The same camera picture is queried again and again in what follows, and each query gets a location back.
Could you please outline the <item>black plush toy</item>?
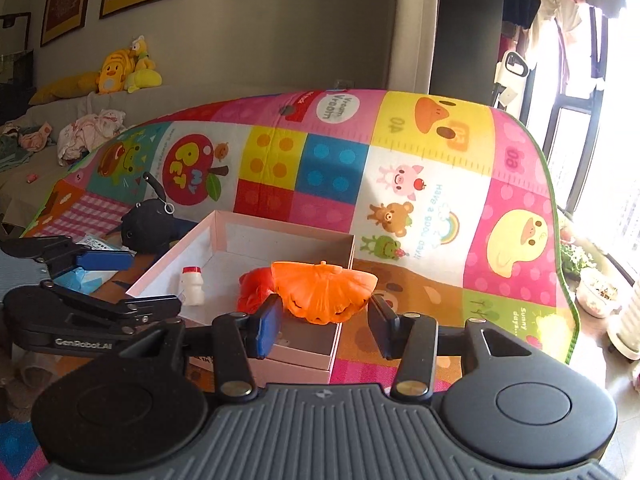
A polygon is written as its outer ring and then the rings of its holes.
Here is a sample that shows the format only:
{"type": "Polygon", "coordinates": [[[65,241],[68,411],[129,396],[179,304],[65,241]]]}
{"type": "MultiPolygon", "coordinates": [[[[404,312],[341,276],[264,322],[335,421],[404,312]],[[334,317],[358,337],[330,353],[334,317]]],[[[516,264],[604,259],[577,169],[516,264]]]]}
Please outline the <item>black plush toy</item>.
{"type": "Polygon", "coordinates": [[[160,257],[198,224],[175,216],[175,206],[168,202],[163,185],[149,171],[142,177],[156,197],[137,202],[122,216],[122,244],[136,254],[160,257]]]}

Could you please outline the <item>orange plastic pumpkin half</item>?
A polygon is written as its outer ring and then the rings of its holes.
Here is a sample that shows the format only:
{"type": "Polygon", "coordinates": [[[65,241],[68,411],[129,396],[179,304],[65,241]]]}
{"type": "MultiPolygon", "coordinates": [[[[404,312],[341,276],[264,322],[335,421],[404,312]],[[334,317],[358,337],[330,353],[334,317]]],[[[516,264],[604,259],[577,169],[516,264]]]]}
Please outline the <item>orange plastic pumpkin half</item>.
{"type": "Polygon", "coordinates": [[[283,307],[311,324],[341,324],[360,312],[378,278],[371,273],[321,261],[277,261],[271,265],[274,290],[283,307]]]}

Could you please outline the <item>pink white crumpled cloth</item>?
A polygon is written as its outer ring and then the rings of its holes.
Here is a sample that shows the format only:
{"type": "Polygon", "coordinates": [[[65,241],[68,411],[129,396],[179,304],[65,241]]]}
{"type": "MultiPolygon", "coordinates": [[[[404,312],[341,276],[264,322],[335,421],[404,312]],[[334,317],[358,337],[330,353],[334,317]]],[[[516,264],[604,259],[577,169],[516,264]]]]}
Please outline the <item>pink white crumpled cloth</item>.
{"type": "Polygon", "coordinates": [[[77,162],[124,130],[126,113],[121,110],[101,110],[88,114],[65,126],[58,134],[58,163],[61,166],[77,162]]]}

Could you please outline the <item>colourful cartoon play mat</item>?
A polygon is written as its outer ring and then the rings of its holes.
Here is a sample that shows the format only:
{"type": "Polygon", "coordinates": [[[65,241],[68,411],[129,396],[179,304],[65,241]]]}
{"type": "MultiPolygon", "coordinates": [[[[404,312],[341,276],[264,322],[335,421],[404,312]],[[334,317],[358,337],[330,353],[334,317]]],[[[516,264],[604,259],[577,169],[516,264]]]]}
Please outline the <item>colourful cartoon play mat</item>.
{"type": "MultiPolygon", "coordinates": [[[[368,304],[341,327],[327,384],[268,382],[248,402],[212,402],[214,364],[179,356],[175,318],[54,382],[32,408],[47,479],[589,479],[616,409],[568,366],[578,316],[565,287],[547,162],[501,110],[442,96],[360,96],[367,145],[349,269],[374,274],[394,312],[443,326],[484,318],[530,356],[436,359],[434,396],[390,396],[399,362],[381,356],[368,304]]],[[[134,264],[90,295],[111,304],[163,256],[99,237],[134,264]]],[[[2,252],[1,298],[53,282],[2,252]]]]}

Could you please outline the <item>small white bottle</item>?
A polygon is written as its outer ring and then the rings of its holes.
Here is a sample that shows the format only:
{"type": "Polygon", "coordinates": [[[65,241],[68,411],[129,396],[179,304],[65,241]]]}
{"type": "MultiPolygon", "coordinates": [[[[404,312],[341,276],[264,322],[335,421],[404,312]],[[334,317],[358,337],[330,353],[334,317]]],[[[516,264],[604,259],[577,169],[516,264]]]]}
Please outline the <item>small white bottle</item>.
{"type": "Polygon", "coordinates": [[[204,304],[204,278],[199,266],[184,266],[180,274],[179,298],[183,307],[204,304]]]}

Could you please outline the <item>yellow plush tiger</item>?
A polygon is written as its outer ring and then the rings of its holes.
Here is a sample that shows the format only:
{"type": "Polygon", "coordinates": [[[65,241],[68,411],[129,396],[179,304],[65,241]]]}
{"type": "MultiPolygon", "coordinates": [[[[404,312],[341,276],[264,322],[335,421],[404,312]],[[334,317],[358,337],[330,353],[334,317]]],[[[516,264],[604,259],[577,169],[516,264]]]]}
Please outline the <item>yellow plush tiger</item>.
{"type": "Polygon", "coordinates": [[[119,49],[107,55],[96,77],[98,93],[107,94],[124,90],[126,79],[133,71],[134,60],[129,50],[119,49]]]}

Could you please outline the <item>blue tissue pack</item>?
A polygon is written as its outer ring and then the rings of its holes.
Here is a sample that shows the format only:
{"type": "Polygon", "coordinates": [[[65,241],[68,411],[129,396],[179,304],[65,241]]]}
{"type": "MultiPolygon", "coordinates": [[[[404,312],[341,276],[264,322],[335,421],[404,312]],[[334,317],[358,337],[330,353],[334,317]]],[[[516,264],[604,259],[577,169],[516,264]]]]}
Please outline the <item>blue tissue pack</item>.
{"type": "MultiPolygon", "coordinates": [[[[85,235],[78,240],[78,243],[95,250],[119,250],[118,246],[107,243],[102,238],[91,234],[85,235]]],[[[116,273],[116,270],[87,270],[83,266],[78,266],[53,281],[58,286],[90,295],[109,281],[116,273]]]]}

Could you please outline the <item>pink cardboard box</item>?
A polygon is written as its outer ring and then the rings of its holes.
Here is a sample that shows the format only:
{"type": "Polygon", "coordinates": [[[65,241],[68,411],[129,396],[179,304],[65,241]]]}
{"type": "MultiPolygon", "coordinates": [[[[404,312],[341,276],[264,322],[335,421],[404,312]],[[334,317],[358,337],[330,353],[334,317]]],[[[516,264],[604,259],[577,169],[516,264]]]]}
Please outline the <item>pink cardboard box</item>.
{"type": "MultiPolygon", "coordinates": [[[[210,324],[216,316],[253,312],[273,292],[271,263],[326,262],[352,265],[354,237],[299,224],[214,211],[170,248],[127,290],[134,298],[178,295],[182,270],[201,270],[204,301],[181,309],[186,326],[210,324]]],[[[274,345],[250,367],[258,385],[268,382],[327,384],[341,327],[314,325],[284,312],[274,345]]]]}

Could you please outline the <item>yellow plush duck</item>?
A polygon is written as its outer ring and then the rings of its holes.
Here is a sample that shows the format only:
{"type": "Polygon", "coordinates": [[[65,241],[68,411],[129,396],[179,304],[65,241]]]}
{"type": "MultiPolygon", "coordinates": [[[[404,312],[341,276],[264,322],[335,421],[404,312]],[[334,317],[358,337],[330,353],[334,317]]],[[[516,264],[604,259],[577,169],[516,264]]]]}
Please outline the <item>yellow plush duck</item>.
{"type": "Polygon", "coordinates": [[[156,70],[155,62],[150,58],[148,45],[143,35],[131,43],[129,57],[132,62],[132,72],[125,81],[125,90],[128,93],[156,88],[163,83],[162,76],[156,70]]]}

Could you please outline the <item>red wooden doll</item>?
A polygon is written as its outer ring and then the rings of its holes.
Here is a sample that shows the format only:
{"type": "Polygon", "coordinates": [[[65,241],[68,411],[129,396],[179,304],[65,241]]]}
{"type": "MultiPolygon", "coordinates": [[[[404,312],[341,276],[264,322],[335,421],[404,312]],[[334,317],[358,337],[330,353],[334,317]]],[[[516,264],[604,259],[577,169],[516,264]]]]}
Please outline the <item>red wooden doll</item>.
{"type": "Polygon", "coordinates": [[[242,274],[239,278],[240,294],[236,310],[253,314],[266,299],[276,292],[270,268],[259,268],[242,274]]]}

